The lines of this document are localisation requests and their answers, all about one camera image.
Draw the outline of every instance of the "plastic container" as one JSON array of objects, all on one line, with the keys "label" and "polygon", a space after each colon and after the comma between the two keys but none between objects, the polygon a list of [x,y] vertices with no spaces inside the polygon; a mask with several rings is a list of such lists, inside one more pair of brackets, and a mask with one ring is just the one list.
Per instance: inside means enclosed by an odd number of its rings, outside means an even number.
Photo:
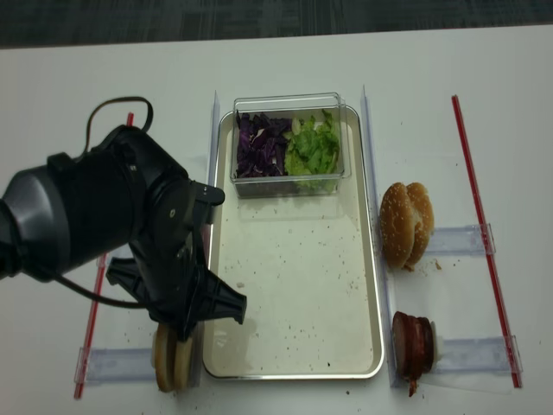
[{"label": "plastic container", "polygon": [[264,112],[269,118],[294,118],[308,120],[315,117],[315,128],[324,119],[322,109],[332,114],[334,132],[340,143],[336,171],[325,175],[277,176],[237,178],[239,127],[234,119],[232,128],[231,182],[238,197],[271,197],[288,195],[325,195],[335,193],[340,179],[347,175],[347,129],[341,120],[345,117],[345,107],[337,93],[317,93],[312,95],[290,95],[282,97],[236,99],[234,114],[250,114],[250,119]]}]

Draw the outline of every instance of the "purple cabbage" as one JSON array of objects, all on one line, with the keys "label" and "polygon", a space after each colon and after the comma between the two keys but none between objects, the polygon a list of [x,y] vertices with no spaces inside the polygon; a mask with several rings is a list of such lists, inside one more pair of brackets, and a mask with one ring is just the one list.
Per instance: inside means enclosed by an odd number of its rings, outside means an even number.
[{"label": "purple cabbage", "polygon": [[250,120],[236,113],[240,130],[238,140],[236,177],[284,176],[284,154],[288,140],[283,133],[291,131],[289,118],[269,118],[263,112]]}]

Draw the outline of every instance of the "sesame seed bun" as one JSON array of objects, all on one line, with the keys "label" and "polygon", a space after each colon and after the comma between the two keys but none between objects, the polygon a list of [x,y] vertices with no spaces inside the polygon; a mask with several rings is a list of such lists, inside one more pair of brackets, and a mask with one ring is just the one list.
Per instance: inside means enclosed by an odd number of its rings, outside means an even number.
[{"label": "sesame seed bun", "polygon": [[380,230],[390,268],[411,267],[424,254],[434,231],[428,191],[421,183],[392,184],[382,199]]},{"label": "sesame seed bun", "polygon": [[415,212],[415,243],[406,265],[413,266],[424,255],[434,232],[434,212],[430,203],[429,192],[421,183],[411,183],[407,186],[407,195]]}]

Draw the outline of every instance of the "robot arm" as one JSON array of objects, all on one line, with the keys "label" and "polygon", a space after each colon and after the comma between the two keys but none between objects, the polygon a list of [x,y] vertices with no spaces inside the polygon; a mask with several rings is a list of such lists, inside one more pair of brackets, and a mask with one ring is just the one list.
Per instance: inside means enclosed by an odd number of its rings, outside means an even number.
[{"label": "robot arm", "polygon": [[199,321],[242,323],[246,298],[205,260],[200,231],[225,194],[190,180],[146,133],[153,110],[143,102],[144,128],[120,126],[78,159],[60,153],[13,177],[0,201],[0,278],[23,272],[75,289],[61,274],[128,243],[134,259],[114,259],[108,280],[185,341]]}]

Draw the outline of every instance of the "dark floor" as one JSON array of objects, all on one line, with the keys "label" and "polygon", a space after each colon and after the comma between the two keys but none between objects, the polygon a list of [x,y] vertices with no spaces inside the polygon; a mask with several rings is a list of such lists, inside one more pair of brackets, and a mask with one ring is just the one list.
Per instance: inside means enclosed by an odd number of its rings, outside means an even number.
[{"label": "dark floor", "polygon": [[0,48],[553,22],[553,0],[0,0]]}]

